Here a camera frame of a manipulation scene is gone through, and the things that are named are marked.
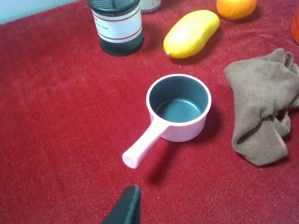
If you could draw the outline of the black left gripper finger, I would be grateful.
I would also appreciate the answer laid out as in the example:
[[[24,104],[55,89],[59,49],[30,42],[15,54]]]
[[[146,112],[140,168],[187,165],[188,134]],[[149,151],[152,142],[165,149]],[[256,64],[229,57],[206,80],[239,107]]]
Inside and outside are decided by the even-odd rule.
[[[141,189],[137,185],[127,186],[102,224],[140,224]]]

